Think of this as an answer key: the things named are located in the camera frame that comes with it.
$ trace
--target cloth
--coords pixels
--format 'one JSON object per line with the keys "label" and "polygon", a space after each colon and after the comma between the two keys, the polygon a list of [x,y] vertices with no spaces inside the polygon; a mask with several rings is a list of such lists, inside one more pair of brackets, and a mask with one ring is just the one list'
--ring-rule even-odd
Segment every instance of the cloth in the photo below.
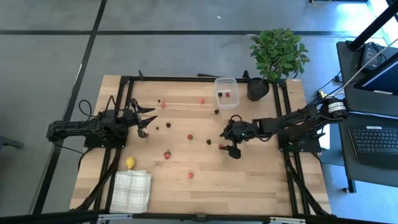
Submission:
{"label": "cloth", "polygon": [[150,195],[152,176],[147,171],[116,173],[111,202],[111,213],[144,213]]}

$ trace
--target small red fruit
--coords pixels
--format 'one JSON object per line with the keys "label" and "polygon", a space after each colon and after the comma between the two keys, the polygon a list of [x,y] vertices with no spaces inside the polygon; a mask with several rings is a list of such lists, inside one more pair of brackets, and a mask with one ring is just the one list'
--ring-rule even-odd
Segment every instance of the small red fruit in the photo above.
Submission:
{"label": "small red fruit", "polygon": [[169,159],[171,155],[172,155],[172,153],[170,152],[170,150],[167,150],[167,151],[164,153],[164,158],[165,158],[165,159]]}

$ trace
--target wooden tabletop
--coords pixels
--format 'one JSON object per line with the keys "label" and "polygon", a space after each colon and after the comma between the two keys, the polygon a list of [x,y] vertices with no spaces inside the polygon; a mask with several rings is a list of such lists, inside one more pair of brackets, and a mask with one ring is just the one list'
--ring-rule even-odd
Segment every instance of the wooden tabletop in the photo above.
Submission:
{"label": "wooden tabletop", "polygon": [[[104,110],[110,95],[116,97],[120,78],[118,75],[104,76],[95,113]],[[287,86],[292,111],[304,107],[301,81],[288,80]],[[152,175],[147,212],[292,214],[283,155],[276,135],[268,142],[251,139],[240,144],[240,159],[233,159],[228,152],[218,149],[218,144],[231,144],[218,136],[232,115],[238,114],[248,122],[253,118],[277,117],[272,86],[257,102],[247,99],[245,83],[238,83],[238,88],[240,104],[233,110],[220,110],[219,114],[214,114],[217,109],[214,83],[134,82],[132,97],[142,107],[156,108],[142,118],[158,117],[148,125],[149,137],[146,139],[138,137],[136,127],[130,128],[119,170],[127,170],[126,158],[134,156],[136,165],[133,169],[147,170]],[[282,91],[279,93],[285,112]],[[199,104],[201,97],[205,99],[202,105]],[[162,109],[157,100],[166,102],[167,107]],[[189,134],[193,135],[191,141],[187,139]],[[211,145],[207,145],[207,139],[211,139]],[[163,153],[168,149],[172,155],[165,160]],[[310,153],[300,155],[306,186],[323,209],[330,212],[319,161]],[[103,156],[104,149],[94,149],[83,158],[70,208],[79,206],[98,182]],[[194,173],[192,179],[188,178],[189,172]],[[104,188],[101,207],[104,207],[107,188]],[[297,186],[295,188],[298,208],[302,212],[300,191]]]}

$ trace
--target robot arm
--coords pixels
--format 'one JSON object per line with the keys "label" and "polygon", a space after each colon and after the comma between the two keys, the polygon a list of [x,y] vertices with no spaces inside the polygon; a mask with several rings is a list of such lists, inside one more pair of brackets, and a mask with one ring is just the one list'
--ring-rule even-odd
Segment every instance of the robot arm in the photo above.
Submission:
{"label": "robot arm", "polygon": [[69,136],[84,136],[86,147],[124,147],[130,127],[136,125],[139,137],[145,138],[142,129],[157,117],[141,119],[140,113],[148,113],[155,108],[142,108],[134,98],[131,106],[132,110],[123,111],[121,117],[117,117],[117,111],[105,109],[87,121],[55,121],[49,126],[47,139],[55,142]]}
{"label": "robot arm", "polygon": [[300,144],[306,138],[318,139],[322,135],[316,131],[326,124],[337,123],[348,115],[341,100],[336,98],[324,99],[318,111],[317,105],[310,103],[303,109],[299,109],[279,118],[254,119],[252,123],[235,121],[234,115],[228,121],[227,127],[220,134],[220,137],[231,140],[233,146],[225,146],[221,149],[227,150],[229,155],[235,159],[241,157],[241,151],[237,144],[258,138],[261,141],[268,141],[274,134],[282,134],[291,144]]}

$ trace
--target clear plastic box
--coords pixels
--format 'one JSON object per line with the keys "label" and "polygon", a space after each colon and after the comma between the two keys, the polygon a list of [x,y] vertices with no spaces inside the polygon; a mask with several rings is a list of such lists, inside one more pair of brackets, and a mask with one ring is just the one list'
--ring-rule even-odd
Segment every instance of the clear plastic box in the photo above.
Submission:
{"label": "clear plastic box", "polygon": [[218,109],[233,109],[239,105],[239,90],[236,79],[217,78],[214,85]]}

